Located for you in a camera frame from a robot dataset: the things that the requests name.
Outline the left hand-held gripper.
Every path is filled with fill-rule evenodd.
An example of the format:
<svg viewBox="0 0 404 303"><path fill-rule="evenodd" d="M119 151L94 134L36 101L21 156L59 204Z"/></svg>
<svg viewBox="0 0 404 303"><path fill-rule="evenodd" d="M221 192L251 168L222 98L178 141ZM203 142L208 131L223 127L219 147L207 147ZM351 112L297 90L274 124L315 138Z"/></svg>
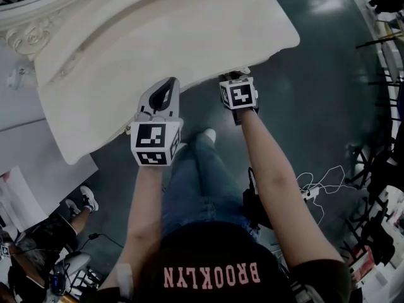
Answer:
<svg viewBox="0 0 404 303"><path fill-rule="evenodd" d="M142 94L130 125L131 151L139 166L171 165L181 141L180 84L167 78Z"/></svg>

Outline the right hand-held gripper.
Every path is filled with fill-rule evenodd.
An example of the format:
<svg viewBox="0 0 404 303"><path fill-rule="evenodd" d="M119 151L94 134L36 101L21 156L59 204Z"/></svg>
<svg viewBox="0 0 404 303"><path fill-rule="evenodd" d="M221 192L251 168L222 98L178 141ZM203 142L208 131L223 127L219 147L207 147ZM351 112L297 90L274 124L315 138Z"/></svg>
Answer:
<svg viewBox="0 0 404 303"><path fill-rule="evenodd" d="M236 126L241 124L237 111L252 109L259 112L259 95L252 76L242 71L232 71L219 76L222 104L232 112Z"/></svg>

